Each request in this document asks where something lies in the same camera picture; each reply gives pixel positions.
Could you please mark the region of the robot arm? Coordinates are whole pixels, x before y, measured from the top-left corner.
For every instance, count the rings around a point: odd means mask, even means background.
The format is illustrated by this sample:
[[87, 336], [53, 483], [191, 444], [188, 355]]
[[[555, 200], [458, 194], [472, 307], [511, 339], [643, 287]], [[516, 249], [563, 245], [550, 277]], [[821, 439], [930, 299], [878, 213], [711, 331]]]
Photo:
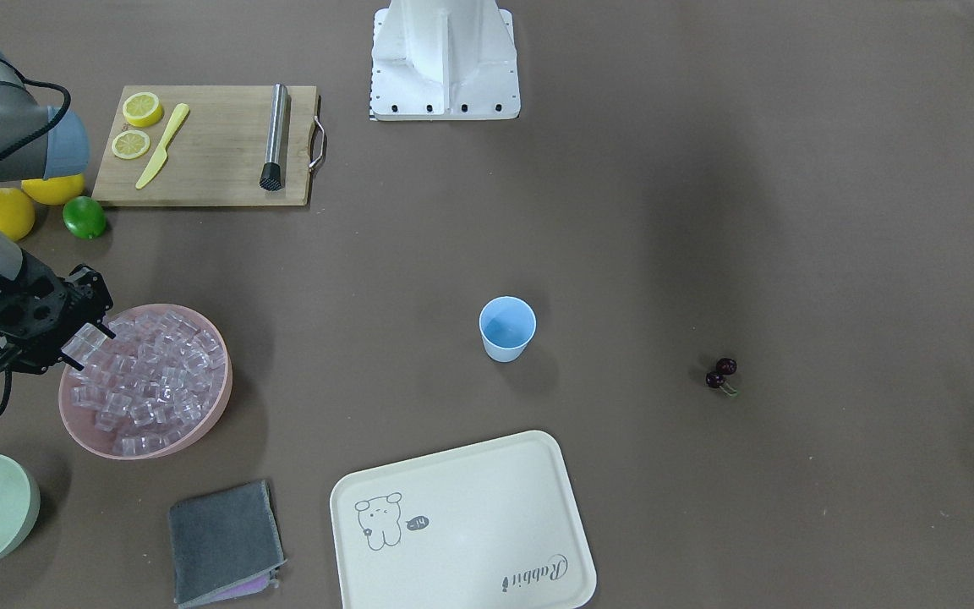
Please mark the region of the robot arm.
[[[90, 138], [65, 86], [31, 80], [0, 50], [0, 184], [79, 176]], [[64, 350], [112, 307], [101, 274], [55, 272], [0, 228], [0, 370], [40, 375], [73, 364]]]

